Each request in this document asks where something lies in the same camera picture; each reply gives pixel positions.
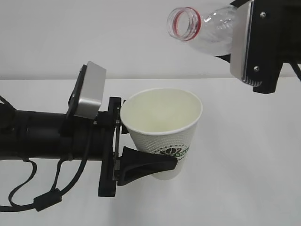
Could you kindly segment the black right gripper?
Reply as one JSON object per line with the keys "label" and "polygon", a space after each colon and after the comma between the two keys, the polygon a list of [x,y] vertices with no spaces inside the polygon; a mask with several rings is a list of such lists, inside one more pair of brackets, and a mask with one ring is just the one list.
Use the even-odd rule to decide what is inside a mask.
{"label": "black right gripper", "polygon": [[[240,7],[248,0],[234,0]],[[254,0],[248,50],[247,75],[261,81],[253,92],[276,91],[283,64],[301,76],[301,2],[299,0]]]}

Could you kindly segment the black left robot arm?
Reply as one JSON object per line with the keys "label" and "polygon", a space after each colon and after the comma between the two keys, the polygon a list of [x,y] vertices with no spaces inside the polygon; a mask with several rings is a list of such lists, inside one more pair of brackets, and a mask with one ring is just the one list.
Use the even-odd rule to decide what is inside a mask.
{"label": "black left robot arm", "polygon": [[127,132],[121,124],[121,98],[111,97],[108,110],[95,120],[61,113],[21,111],[0,106],[0,157],[80,160],[88,150],[88,160],[101,161],[98,187],[100,197],[114,197],[117,186],[142,177],[173,170],[173,156],[139,152],[124,147],[119,155],[119,137]]}

